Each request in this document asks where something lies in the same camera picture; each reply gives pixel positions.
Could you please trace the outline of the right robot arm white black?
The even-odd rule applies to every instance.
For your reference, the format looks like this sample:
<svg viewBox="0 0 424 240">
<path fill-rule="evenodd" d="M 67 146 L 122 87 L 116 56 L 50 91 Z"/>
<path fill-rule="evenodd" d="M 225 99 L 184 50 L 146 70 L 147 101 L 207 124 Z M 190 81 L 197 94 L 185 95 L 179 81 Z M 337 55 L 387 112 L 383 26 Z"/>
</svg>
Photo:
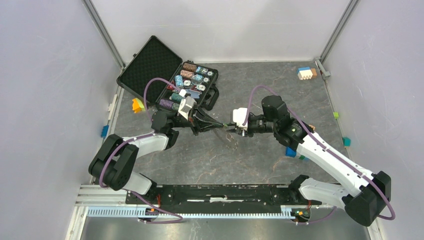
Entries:
<svg viewBox="0 0 424 240">
<path fill-rule="evenodd" d="M 360 166 L 327 143 L 316 131 L 292 112 L 280 96 L 262 99 L 263 113 L 255 115 L 249 108 L 231 112 L 231 129 L 243 137 L 273 134 L 283 146 L 313 161 L 330 174 L 336 184 L 321 182 L 307 175 L 298 176 L 289 189 L 289 199 L 295 204 L 306 200 L 319 201 L 343 209 L 358 224 L 369 227 L 385 208 L 387 220 L 393 220 L 391 207 L 391 177 L 384 171 L 374 173 Z"/>
</svg>

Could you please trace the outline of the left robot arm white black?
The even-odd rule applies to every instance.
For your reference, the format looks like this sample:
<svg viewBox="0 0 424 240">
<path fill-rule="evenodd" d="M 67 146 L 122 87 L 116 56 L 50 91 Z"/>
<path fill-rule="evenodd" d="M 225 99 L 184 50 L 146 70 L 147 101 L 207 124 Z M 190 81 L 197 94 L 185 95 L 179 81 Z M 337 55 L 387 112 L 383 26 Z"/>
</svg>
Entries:
<svg viewBox="0 0 424 240">
<path fill-rule="evenodd" d="M 133 191 L 145 204 L 151 204 L 157 198 L 157 190 L 151 179 L 134 171 L 136 159 L 173 147 L 179 136 L 178 128 L 191 128 L 198 135 L 225 126 L 202 109 L 195 109 L 188 117 L 158 110 L 151 116 L 151 132 L 132 137 L 110 134 L 90 163 L 88 173 L 102 188 Z"/>
</svg>

